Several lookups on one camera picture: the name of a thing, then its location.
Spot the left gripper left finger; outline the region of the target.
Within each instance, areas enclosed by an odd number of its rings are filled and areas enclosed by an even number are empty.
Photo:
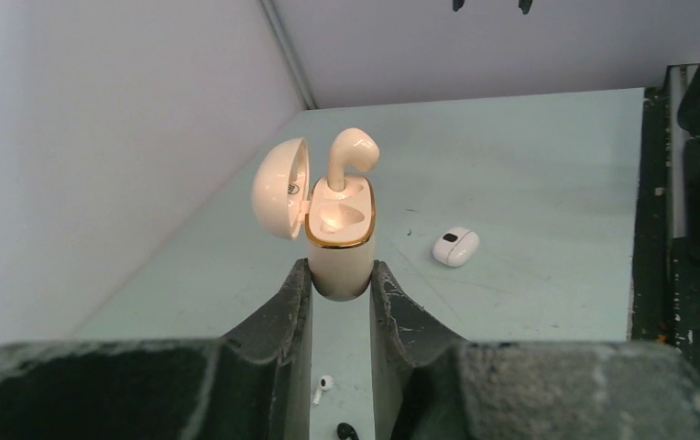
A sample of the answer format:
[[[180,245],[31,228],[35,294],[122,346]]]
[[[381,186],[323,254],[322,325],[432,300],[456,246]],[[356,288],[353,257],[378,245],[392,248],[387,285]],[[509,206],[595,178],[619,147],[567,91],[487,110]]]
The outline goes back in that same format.
[[[0,346],[0,439],[305,439],[312,275],[211,338]]]

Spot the beige earbud charging case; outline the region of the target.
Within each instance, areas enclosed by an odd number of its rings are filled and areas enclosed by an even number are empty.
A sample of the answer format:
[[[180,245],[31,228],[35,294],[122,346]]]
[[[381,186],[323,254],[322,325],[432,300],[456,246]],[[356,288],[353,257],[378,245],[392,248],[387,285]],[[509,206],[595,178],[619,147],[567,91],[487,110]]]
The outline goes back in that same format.
[[[366,290],[374,265],[376,201],[366,172],[345,168],[345,190],[333,192],[327,174],[310,182],[308,143],[278,144],[262,160],[251,204],[259,224],[275,237],[307,237],[307,263],[321,296],[348,302]]]

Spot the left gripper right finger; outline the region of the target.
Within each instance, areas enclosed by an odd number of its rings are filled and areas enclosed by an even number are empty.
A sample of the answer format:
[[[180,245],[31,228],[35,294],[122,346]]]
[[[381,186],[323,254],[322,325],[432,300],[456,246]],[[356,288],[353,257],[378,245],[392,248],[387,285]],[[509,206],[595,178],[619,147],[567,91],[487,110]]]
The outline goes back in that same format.
[[[700,439],[700,377],[670,347],[470,341],[382,261],[370,326],[379,439]]]

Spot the black earbud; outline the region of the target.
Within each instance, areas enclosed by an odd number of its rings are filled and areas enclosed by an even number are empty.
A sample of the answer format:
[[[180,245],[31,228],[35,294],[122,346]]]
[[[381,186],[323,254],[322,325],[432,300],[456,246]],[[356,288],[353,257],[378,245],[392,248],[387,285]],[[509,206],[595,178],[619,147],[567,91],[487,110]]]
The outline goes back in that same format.
[[[339,440],[359,440],[356,429],[346,422],[341,422],[336,426],[336,435]]]

